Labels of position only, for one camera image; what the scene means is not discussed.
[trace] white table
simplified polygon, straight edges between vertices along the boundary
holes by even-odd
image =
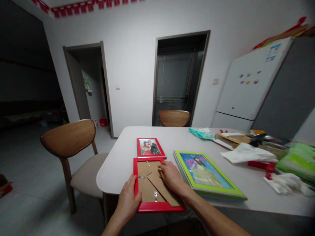
[[[214,135],[219,128],[211,128]],[[225,199],[206,200],[221,207],[233,207],[264,212],[312,216],[315,199],[300,193],[279,196],[264,180],[264,171],[248,167],[247,164],[233,165],[220,155],[228,149],[212,142],[201,140],[188,131],[176,127],[126,127],[98,172],[98,187],[107,194],[120,194],[123,185],[133,172],[133,158],[137,157],[137,138],[157,138],[168,161],[176,162],[174,150],[204,152],[248,197],[245,202]]]

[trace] wedding photo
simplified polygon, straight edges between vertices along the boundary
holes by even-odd
[[[159,150],[155,139],[140,139],[140,150],[141,155],[160,155],[161,151]]]

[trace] green picture frame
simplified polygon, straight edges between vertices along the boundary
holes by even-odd
[[[180,168],[185,172],[184,178],[190,182],[191,187],[198,193],[207,194],[207,195],[217,195],[228,198],[236,198],[241,200],[247,200],[247,197],[241,192],[241,190],[217,167],[217,165],[203,152],[189,152],[189,151],[179,151],[175,150],[175,154],[177,155],[178,161],[180,162]],[[226,187],[217,187],[217,186],[209,186],[204,184],[198,184],[195,182],[191,173],[189,172],[182,156],[182,154],[190,154],[190,155],[202,155],[209,163],[213,166],[213,168],[221,175],[221,177],[230,185],[231,188]]]

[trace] fridge sticker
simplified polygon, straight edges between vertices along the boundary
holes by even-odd
[[[268,62],[268,61],[273,61],[275,59],[276,56],[272,56],[272,57],[267,57],[265,62]]]
[[[267,55],[267,57],[272,57],[272,56],[276,56],[278,51],[279,51],[279,48],[280,48],[281,44],[278,44],[278,45],[275,45],[275,46],[272,46],[269,50],[269,53]]]

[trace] refrigerator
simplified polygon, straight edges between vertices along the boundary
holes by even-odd
[[[212,123],[292,139],[315,106],[315,39],[291,37],[235,59]]]

